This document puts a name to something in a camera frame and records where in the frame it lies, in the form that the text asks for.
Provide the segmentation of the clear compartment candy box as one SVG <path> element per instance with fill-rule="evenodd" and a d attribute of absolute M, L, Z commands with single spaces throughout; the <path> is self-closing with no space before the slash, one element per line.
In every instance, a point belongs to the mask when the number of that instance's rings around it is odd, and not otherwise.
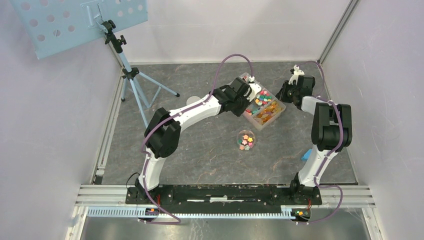
<path fill-rule="evenodd" d="M 286 109 L 286 105 L 279 101 L 267 88 L 258 81 L 260 86 L 250 105 L 243 112 L 243 116 L 259 131 L 274 122 Z"/>

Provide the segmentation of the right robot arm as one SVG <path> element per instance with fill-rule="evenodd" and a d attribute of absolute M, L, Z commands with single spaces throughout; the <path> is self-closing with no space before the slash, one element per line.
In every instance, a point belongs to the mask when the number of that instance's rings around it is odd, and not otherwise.
<path fill-rule="evenodd" d="M 311 153 L 304 167 L 290 182 L 289 199 L 302 204 L 319 194 L 321 177 L 331 160 L 353 140 L 352 107 L 312 95 L 316 79 L 310 75 L 293 75 L 286 80 L 276 97 L 292 103 L 313 116 Z"/>

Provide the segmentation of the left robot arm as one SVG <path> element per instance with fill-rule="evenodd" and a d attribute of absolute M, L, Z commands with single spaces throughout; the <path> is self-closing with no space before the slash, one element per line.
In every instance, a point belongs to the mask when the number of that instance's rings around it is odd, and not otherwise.
<path fill-rule="evenodd" d="M 156 200 L 156 187 L 159 186 L 165 160 L 176 151 L 184 130 L 226 112 L 240 117 L 261 90 L 253 77 L 237 77 L 230 84 L 213 89 L 191 104 L 173 110 L 157 109 L 142 142 L 145 161 L 135 181 L 139 199 L 145 204 Z"/>

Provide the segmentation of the small clear glass jar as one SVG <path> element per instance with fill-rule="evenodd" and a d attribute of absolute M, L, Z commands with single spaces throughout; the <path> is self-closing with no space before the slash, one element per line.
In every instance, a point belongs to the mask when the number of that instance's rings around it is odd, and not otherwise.
<path fill-rule="evenodd" d="M 251 151 L 255 145 L 256 137 L 250 130 L 242 130 L 236 137 L 238 149 L 241 151 Z"/>

